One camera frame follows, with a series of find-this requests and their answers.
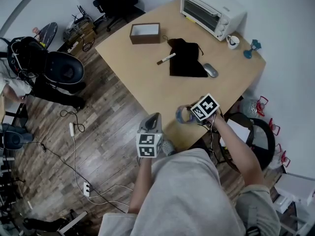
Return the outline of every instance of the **white paper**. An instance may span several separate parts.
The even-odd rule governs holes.
[[[250,130],[236,123],[235,121],[229,119],[227,124],[233,129],[235,134],[245,143],[247,141],[248,136],[250,135]],[[220,144],[222,147],[225,147],[225,142],[220,138]]]

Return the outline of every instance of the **white cable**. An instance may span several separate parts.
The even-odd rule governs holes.
[[[119,201],[107,201],[107,202],[104,202],[104,203],[101,203],[101,204],[97,204],[97,203],[92,202],[88,197],[87,197],[87,199],[94,205],[104,205],[104,204],[107,204],[107,203],[119,203],[119,204],[122,204],[122,205],[125,205],[125,206],[129,207],[129,205],[127,205],[125,203],[122,203],[122,202],[119,202]]]
[[[74,178],[75,178],[75,182],[76,182],[76,184],[77,184],[77,186],[78,186],[80,192],[84,195],[83,191],[81,190],[81,188],[80,188],[80,186],[79,186],[79,183],[78,183],[78,180],[77,180],[77,173],[76,173],[76,171],[75,171],[75,158],[76,158],[77,146],[76,146],[76,143],[75,143],[74,136],[73,136],[72,138],[73,138],[73,142],[74,142],[74,159],[73,159]],[[104,191],[103,193],[101,193],[101,194],[99,194],[99,195],[97,195],[97,196],[88,197],[88,199],[89,199],[89,198],[96,198],[96,197],[99,197],[99,196],[105,194],[106,192],[110,191],[110,190],[113,189],[114,187],[118,187],[118,186],[119,186],[119,187],[124,187],[124,188],[126,188],[126,189],[129,189],[129,190],[133,191],[133,189],[131,189],[131,188],[127,187],[127,186],[117,184],[117,185],[114,185],[113,187],[109,188],[107,191]]]
[[[76,171],[75,171],[75,154],[76,154],[76,152],[77,152],[77,145],[76,145],[76,143],[75,143],[74,136],[72,136],[72,138],[73,138],[73,141],[74,141],[74,159],[73,159],[74,178],[75,178],[75,182],[77,183],[77,186],[78,186],[80,192],[82,193],[82,195],[84,195],[83,191],[81,190],[81,188],[80,188],[80,186],[79,186],[79,184],[78,184],[77,173],[76,173]]]
[[[106,192],[110,191],[110,190],[113,189],[114,187],[118,187],[118,186],[119,186],[119,187],[124,187],[124,188],[126,188],[126,189],[128,189],[128,190],[130,190],[130,191],[133,191],[133,189],[131,189],[131,188],[127,187],[127,186],[117,184],[117,185],[114,185],[113,187],[109,188],[107,191],[104,191],[103,193],[101,193],[101,194],[99,194],[99,195],[97,195],[97,196],[92,196],[92,197],[89,197],[89,198],[96,198],[96,197],[99,197],[99,196],[105,194]]]
[[[215,123],[215,118],[216,118],[216,114],[213,116],[213,121],[212,121],[212,123],[211,123],[211,128],[210,128],[210,131],[211,131],[211,144],[210,144],[210,146],[211,146],[211,150],[212,150],[212,153],[214,154],[215,153],[215,151],[213,150],[213,148],[212,148],[212,142],[213,142],[213,133],[212,133],[212,127],[213,127],[213,125],[214,125],[214,123]]]

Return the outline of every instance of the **oven door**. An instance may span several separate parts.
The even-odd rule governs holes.
[[[215,32],[221,14],[201,1],[183,0],[182,13]]]

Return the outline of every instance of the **black pouch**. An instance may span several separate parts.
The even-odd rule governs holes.
[[[167,43],[172,47],[170,54],[176,53],[176,55],[169,60],[170,76],[184,77],[208,76],[203,66],[198,62],[200,49],[198,44],[187,43],[182,38],[173,38],[168,40]]]

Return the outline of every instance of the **open box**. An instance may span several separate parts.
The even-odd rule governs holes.
[[[132,25],[130,31],[130,39],[133,45],[160,43],[159,23],[145,23]]]

